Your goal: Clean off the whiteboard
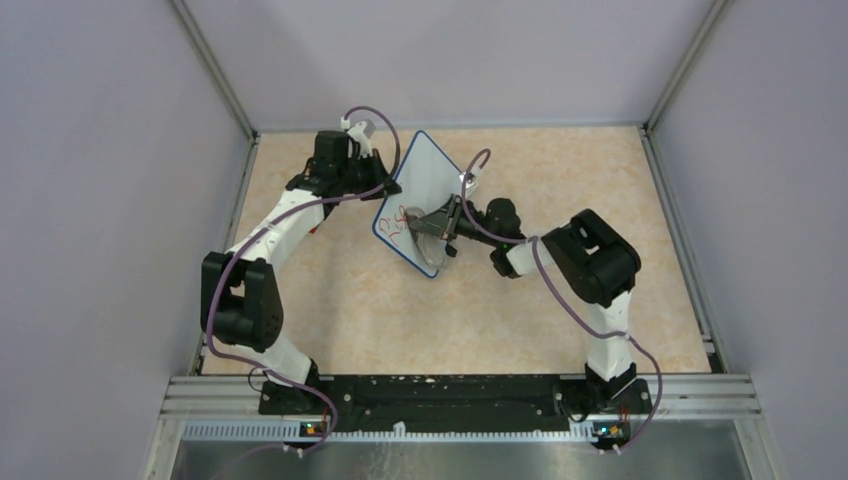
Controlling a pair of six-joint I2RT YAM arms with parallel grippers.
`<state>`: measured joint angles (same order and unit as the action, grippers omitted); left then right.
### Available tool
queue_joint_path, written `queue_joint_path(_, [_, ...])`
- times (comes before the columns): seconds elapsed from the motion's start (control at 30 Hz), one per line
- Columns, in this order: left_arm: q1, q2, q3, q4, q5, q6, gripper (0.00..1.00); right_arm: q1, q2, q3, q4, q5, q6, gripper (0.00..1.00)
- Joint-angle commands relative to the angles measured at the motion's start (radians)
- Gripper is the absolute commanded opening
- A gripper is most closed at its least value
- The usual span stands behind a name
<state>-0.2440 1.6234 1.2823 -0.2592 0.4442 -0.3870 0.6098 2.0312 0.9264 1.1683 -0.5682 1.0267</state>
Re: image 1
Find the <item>grey transparent eraser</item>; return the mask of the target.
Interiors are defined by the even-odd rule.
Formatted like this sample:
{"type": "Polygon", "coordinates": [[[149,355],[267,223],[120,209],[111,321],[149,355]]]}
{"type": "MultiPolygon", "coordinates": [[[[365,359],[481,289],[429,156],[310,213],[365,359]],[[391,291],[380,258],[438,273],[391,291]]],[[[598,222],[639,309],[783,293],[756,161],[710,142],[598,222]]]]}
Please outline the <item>grey transparent eraser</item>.
{"type": "Polygon", "coordinates": [[[418,240],[413,238],[413,242],[420,257],[427,266],[438,269],[446,264],[448,256],[445,250],[445,240],[437,240],[435,238],[425,236],[418,240]]]}

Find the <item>blue framed whiteboard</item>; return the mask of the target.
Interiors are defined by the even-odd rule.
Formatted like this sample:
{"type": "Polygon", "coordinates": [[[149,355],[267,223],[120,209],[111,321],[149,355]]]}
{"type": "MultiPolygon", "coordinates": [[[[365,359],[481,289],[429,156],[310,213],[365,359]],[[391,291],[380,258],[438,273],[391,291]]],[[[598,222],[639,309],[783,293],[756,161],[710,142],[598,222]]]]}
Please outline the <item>blue framed whiteboard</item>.
{"type": "Polygon", "coordinates": [[[374,235],[422,275],[435,278],[440,269],[421,256],[408,228],[406,213],[428,214],[460,192],[461,169],[425,131],[415,132],[394,174],[399,194],[383,199],[372,223],[374,235]]]}

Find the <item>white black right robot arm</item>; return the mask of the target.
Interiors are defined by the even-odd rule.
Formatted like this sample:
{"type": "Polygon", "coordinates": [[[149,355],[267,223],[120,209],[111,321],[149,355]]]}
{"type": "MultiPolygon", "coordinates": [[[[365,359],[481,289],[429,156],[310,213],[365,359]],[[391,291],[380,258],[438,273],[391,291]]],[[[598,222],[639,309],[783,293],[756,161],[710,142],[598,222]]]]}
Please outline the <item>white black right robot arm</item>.
{"type": "Polygon", "coordinates": [[[532,273],[556,287],[547,270],[559,270],[585,307],[585,315],[566,312],[591,338],[585,363],[586,397],[600,412],[612,412],[636,379],[629,333],[629,307],[641,258],[635,248],[591,209],[539,237],[528,237],[514,203],[495,198],[485,210],[460,195],[426,212],[405,213],[416,249],[425,263],[439,267],[456,256],[453,241],[464,237],[491,246],[490,260],[503,277],[532,273]]]}

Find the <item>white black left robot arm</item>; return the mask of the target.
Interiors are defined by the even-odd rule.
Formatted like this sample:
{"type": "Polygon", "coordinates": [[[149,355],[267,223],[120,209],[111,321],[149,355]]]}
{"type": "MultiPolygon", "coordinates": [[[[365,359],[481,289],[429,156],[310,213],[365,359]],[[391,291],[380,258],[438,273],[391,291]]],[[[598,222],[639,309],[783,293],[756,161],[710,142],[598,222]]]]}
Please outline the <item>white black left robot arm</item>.
{"type": "Polygon", "coordinates": [[[400,193],[393,172],[364,128],[322,130],[270,213],[229,250],[202,261],[200,326],[210,352],[263,372],[297,413],[331,401],[320,391],[314,361],[283,331],[277,273],[340,203],[400,193]]]}

